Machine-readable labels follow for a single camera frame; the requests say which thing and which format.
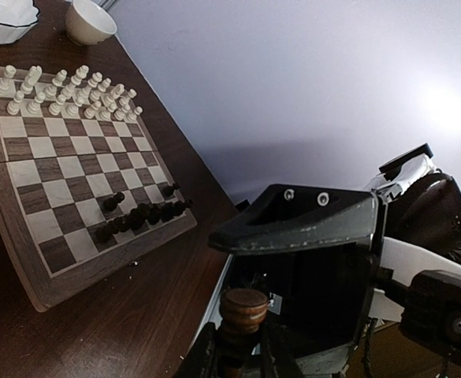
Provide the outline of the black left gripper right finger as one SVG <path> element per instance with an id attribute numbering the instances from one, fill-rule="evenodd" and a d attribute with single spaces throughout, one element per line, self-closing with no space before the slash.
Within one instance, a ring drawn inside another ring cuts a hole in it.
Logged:
<path id="1" fill-rule="evenodd" d="M 300 367 L 284 341 L 282 328 L 266 321 L 261 330 L 261 377 L 303 378 Z"/>

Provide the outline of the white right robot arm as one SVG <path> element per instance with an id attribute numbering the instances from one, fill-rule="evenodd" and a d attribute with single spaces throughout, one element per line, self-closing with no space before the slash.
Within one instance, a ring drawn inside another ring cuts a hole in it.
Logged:
<path id="1" fill-rule="evenodd" d="M 346 360 L 368 318 L 461 366 L 461 191 L 427 144 L 358 191 L 270 185 L 208 243 L 257 258 L 241 282 L 281 297 L 297 372 Z"/>

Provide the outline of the dark chess piece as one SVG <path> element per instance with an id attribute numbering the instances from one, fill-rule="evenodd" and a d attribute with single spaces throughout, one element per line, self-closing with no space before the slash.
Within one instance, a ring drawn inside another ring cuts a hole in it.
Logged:
<path id="1" fill-rule="evenodd" d="M 132 209 L 128 215 L 124 217 L 124 224 L 127 229 L 137 230 L 140 229 L 146 221 L 143 212 L 138 208 Z"/>

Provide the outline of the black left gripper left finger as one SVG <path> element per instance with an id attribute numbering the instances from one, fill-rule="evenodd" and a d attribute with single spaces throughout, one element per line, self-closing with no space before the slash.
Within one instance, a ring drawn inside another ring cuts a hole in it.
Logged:
<path id="1" fill-rule="evenodd" d="M 177 370 L 177 378 L 218 378 L 223 338 L 214 322 L 207 322 Z"/>

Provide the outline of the dark pawn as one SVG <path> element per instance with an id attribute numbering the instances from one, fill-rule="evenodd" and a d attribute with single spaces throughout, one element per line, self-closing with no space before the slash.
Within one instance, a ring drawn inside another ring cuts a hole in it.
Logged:
<path id="1" fill-rule="evenodd" d="M 117 192 L 112 197 L 108 197 L 102 202 L 102 210 L 106 212 L 113 212 L 118 205 L 125 200 L 123 192 Z"/>

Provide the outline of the dark rook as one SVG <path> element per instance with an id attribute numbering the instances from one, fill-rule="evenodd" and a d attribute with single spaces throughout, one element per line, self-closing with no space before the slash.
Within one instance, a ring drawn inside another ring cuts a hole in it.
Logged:
<path id="1" fill-rule="evenodd" d="M 178 200 L 173 203 L 173 214 L 175 217 L 181 216 L 187 209 L 192 208 L 194 205 L 191 199 L 187 201 Z"/>

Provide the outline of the dark bishop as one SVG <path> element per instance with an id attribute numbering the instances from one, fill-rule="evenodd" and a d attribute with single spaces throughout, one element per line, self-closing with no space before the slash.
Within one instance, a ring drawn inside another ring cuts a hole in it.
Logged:
<path id="1" fill-rule="evenodd" d="M 122 218 L 116 218 L 98 228 L 95 235 L 100 243 L 106 243 L 110 241 L 114 235 L 120 232 L 126 232 L 127 230 L 129 230 L 128 224 Z"/>
<path id="2" fill-rule="evenodd" d="M 157 204 L 141 203 L 140 209 L 143 219 L 150 225 L 155 225 L 161 220 L 161 208 Z"/>

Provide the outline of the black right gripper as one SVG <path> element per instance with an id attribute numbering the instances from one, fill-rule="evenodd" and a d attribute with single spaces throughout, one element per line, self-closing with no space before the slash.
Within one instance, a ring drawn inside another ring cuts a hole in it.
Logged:
<path id="1" fill-rule="evenodd" d="M 209 234 L 209 247 L 241 255 L 225 286 L 274 301 L 267 317 L 304 370 L 342 369 L 362 337 L 376 257 L 355 242 L 375 233 L 379 208 L 369 191 L 272 184 Z"/>

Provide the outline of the dark pawn file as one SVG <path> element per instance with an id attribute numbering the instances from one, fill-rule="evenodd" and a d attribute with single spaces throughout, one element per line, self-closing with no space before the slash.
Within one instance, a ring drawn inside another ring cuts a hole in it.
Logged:
<path id="1" fill-rule="evenodd" d="M 176 182 L 166 185 L 162 188 L 162 193 L 165 197 L 169 198 L 174 195 L 175 191 L 180 189 L 180 185 Z"/>

